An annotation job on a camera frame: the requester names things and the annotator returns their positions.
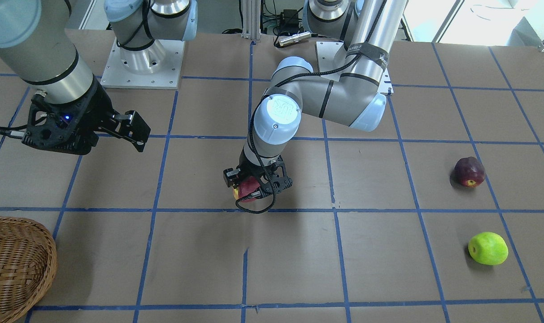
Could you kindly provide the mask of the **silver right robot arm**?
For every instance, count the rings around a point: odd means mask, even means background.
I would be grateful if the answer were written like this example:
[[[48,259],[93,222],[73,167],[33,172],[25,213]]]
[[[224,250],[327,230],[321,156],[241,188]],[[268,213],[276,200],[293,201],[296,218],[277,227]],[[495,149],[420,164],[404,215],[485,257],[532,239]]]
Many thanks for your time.
[[[122,62],[133,74],[167,65],[163,39],[196,36],[195,0],[106,0],[104,9]],[[0,127],[0,135],[35,149],[86,155],[103,132],[142,153],[149,125],[134,110],[119,113],[113,108],[65,34],[71,12],[68,0],[0,0],[0,58],[35,90],[27,123]]]

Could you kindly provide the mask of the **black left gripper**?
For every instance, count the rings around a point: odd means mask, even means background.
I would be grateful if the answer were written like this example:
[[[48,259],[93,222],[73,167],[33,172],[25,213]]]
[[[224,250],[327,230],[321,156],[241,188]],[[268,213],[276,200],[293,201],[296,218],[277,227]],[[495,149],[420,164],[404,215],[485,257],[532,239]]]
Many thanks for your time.
[[[223,170],[223,180],[230,188],[237,181],[243,182],[245,178],[254,176],[260,183],[260,192],[263,198],[273,193],[280,193],[293,185],[293,180],[287,175],[285,163],[281,155],[273,160],[263,160],[264,167],[251,163],[245,155],[240,156],[240,164],[236,168]]]

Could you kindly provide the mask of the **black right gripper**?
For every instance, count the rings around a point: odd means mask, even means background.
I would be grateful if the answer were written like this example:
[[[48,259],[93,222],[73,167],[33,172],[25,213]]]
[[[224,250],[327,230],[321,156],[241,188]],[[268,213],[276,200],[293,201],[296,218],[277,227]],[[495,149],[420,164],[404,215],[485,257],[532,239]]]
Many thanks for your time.
[[[110,97],[94,78],[85,94],[67,104],[49,104],[35,94],[22,143],[44,151],[87,155],[97,145],[96,131],[129,141],[142,153],[151,127],[137,111],[115,114]]]

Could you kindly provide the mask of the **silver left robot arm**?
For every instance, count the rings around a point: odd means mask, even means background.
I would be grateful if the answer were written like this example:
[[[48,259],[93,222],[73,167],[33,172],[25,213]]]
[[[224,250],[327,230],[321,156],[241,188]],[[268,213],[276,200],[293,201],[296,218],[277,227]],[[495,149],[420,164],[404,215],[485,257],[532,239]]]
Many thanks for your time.
[[[379,86],[406,0],[308,0],[303,23],[341,41],[329,71],[301,57],[280,61],[255,108],[236,168],[223,172],[237,204],[276,197],[292,186],[281,153],[303,114],[362,131],[378,127],[387,100]]]

